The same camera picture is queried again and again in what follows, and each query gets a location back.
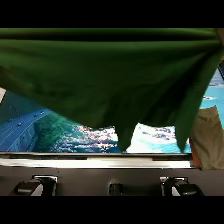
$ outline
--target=green cloth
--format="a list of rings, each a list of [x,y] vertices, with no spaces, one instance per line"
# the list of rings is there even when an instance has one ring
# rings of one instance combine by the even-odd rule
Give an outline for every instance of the green cloth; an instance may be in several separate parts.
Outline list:
[[[80,124],[175,126],[183,151],[221,60],[215,29],[0,29],[0,87]]]

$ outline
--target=brown cloth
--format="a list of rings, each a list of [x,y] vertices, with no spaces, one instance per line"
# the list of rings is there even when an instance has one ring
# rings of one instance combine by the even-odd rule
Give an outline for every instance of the brown cloth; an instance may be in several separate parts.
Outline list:
[[[203,170],[224,169],[224,132],[216,106],[199,110],[192,129],[191,148]]]

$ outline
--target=television screen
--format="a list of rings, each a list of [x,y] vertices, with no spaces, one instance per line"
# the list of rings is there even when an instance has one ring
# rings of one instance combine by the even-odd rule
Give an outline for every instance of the television screen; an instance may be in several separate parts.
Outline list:
[[[0,89],[0,151],[37,153],[121,153],[114,127],[92,129]],[[217,69],[201,108],[216,105],[224,124],[224,81]],[[186,153],[190,152],[189,142]],[[174,127],[138,124],[125,153],[180,153]]]

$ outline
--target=display image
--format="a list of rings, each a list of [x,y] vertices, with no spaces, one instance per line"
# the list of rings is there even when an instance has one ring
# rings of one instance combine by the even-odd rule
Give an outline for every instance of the display image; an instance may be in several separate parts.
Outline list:
[[[121,153],[114,127],[92,129],[70,121],[37,103],[4,92],[0,104],[0,151],[37,153]],[[201,108],[217,106],[224,124],[224,81],[217,69]],[[185,152],[190,152],[187,141]],[[123,153],[180,153],[174,127],[138,124]]]

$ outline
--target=dark green fabric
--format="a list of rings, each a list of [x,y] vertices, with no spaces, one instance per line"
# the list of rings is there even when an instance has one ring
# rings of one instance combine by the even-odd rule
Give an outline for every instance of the dark green fabric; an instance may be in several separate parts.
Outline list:
[[[93,128],[176,127],[183,151],[223,55],[215,29],[0,29],[0,87]]]

